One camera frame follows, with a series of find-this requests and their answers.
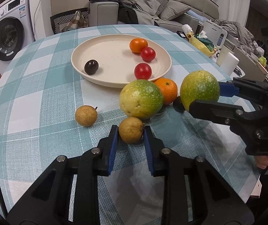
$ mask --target white cord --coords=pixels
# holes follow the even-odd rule
[[[39,2],[38,2],[38,5],[37,5],[36,10],[35,10],[35,13],[34,13],[34,18],[33,18],[33,31],[34,31],[34,38],[35,39],[36,39],[36,33],[35,33],[35,15],[36,15],[37,9],[38,9],[38,7],[40,5],[40,2],[41,2],[41,0],[39,0]]]

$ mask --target gray blanket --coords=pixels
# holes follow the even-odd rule
[[[154,25],[154,20],[159,20],[155,16],[160,3],[157,0],[134,0],[135,12],[140,25]]]
[[[253,52],[257,57],[261,57],[253,44],[255,37],[239,22],[217,19],[214,23],[221,26],[228,34],[238,38],[241,42],[240,48],[247,54],[251,54],[251,52]]]

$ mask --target finger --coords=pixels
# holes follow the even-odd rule
[[[255,156],[257,167],[265,169],[268,166],[268,156]]]

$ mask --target plate rim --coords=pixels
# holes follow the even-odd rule
[[[162,78],[162,77],[163,77],[164,75],[166,75],[166,74],[168,73],[168,71],[171,69],[171,67],[172,67],[172,58],[171,58],[170,54],[167,52],[166,49],[164,49],[161,45],[159,45],[158,43],[154,42],[153,40],[150,40],[150,39],[147,39],[147,38],[143,38],[143,37],[140,37],[140,36],[136,36],[136,35],[130,35],[130,34],[107,34],[107,35],[99,35],[99,36],[95,36],[95,37],[90,38],[90,39],[88,39],[88,40],[86,40],[86,41],[83,41],[81,44],[79,44],[79,45],[73,50],[72,55],[71,55],[71,58],[70,58],[70,61],[71,61],[71,63],[72,63],[73,68],[74,68],[74,69],[75,69],[75,70],[76,70],[82,77],[84,77],[84,78],[87,77],[87,78],[89,78],[89,79],[91,79],[91,80],[98,81],[98,82],[102,82],[102,83],[105,83],[105,84],[127,85],[128,83],[130,83],[130,82],[128,82],[128,83],[114,83],[114,82],[103,81],[103,80],[99,80],[99,79],[93,78],[93,77],[91,77],[91,76],[88,75],[88,74],[87,74],[87,75],[85,74],[85,76],[83,76],[84,73],[82,73],[80,70],[78,70],[78,69],[75,67],[75,65],[74,65],[74,63],[73,63],[73,61],[72,61],[72,56],[73,56],[75,50],[76,50],[80,45],[82,45],[83,43],[86,43],[86,42],[89,41],[89,40],[95,39],[95,38],[97,38],[97,37],[105,37],[105,36],[110,36],[110,35],[129,35],[129,36],[133,36],[133,37],[135,37],[135,38],[141,38],[141,39],[149,40],[149,41],[155,43],[156,45],[160,46],[163,50],[165,50],[165,52],[168,54],[168,56],[169,56],[169,60],[170,60],[170,65],[169,65],[168,70],[166,70],[166,72],[163,73],[163,74],[161,74],[160,76],[155,77],[154,79],[148,79],[148,81],[155,81],[155,80],[157,80],[157,79]]]

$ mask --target white sticker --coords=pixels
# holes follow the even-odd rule
[[[26,15],[26,7],[23,6],[19,9],[19,17],[22,18]]]
[[[6,57],[12,55],[13,53],[14,53],[14,51],[12,51],[12,52],[6,54]]]

